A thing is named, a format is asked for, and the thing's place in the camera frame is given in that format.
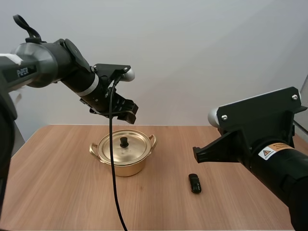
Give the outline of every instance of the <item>white wall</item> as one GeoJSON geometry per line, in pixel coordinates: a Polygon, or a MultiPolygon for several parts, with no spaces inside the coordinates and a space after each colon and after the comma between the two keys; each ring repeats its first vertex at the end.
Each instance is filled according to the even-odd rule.
{"type": "MultiPolygon", "coordinates": [[[[306,0],[0,0],[0,52],[24,41],[22,15],[46,41],[71,39],[90,64],[129,64],[118,92],[136,124],[208,125],[221,104],[288,86],[308,74],[306,0]]],[[[62,83],[25,88],[16,121],[28,139],[46,124],[107,124],[62,83]]]]}

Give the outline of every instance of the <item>black strap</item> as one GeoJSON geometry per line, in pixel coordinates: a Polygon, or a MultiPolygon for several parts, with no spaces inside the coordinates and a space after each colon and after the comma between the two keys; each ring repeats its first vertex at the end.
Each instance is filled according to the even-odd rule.
{"type": "Polygon", "coordinates": [[[29,34],[29,37],[26,38],[26,42],[33,42],[33,43],[41,43],[42,39],[40,38],[39,33],[29,26],[29,24],[23,19],[20,15],[13,16],[14,21],[17,25],[19,25],[22,29],[26,30],[29,34]]]}

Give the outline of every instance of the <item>black cylinder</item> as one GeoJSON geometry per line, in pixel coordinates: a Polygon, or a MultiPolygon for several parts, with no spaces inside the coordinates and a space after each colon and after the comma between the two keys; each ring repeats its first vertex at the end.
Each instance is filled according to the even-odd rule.
{"type": "Polygon", "coordinates": [[[296,231],[308,230],[308,156],[287,148],[268,159],[254,151],[251,172],[288,207],[296,231]]]}
{"type": "Polygon", "coordinates": [[[105,112],[108,110],[109,102],[105,97],[106,88],[94,73],[77,70],[61,81],[95,111],[105,112]]]}

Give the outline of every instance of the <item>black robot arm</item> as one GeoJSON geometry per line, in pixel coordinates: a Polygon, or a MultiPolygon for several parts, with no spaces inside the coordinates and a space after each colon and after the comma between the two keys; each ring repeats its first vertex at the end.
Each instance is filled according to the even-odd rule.
{"type": "MultiPolygon", "coordinates": [[[[0,54],[0,212],[14,144],[15,106],[9,92],[24,85],[42,88],[63,82],[93,114],[109,117],[112,82],[132,81],[134,72],[129,65],[96,64],[90,66],[78,48],[68,39],[54,43],[41,40],[19,15],[14,21],[25,29],[29,37],[10,54],[0,54]]],[[[134,124],[138,106],[117,93],[112,96],[111,115],[134,124]]]]}
{"type": "Polygon", "coordinates": [[[222,135],[193,148],[201,162],[240,162],[288,207],[296,231],[308,230],[308,156],[294,149],[294,114],[306,110],[294,87],[223,105],[208,115],[222,135]]]}

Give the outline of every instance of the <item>warning label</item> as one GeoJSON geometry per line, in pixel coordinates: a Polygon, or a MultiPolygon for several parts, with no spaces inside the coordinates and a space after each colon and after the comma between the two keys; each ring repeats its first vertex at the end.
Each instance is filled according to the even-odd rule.
{"type": "Polygon", "coordinates": [[[264,156],[267,156],[268,154],[270,154],[270,151],[263,151],[264,156]]]}
{"type": "Polygon", "coordinates": [[[273,143],[265,148],[263,148],[259,152],[259,156],[261,156],[263,159],[268,160],[272,155],[274,155],[276,152],[281,151],[283,149],[294,149],[290,147],[289,145],[285,143],[273,143]]]}
{"type": "Polygon", "coordinates": [[[269,147],[277,152],[283,149],[294,149],[285,143],[273,143],[269,147]]]}

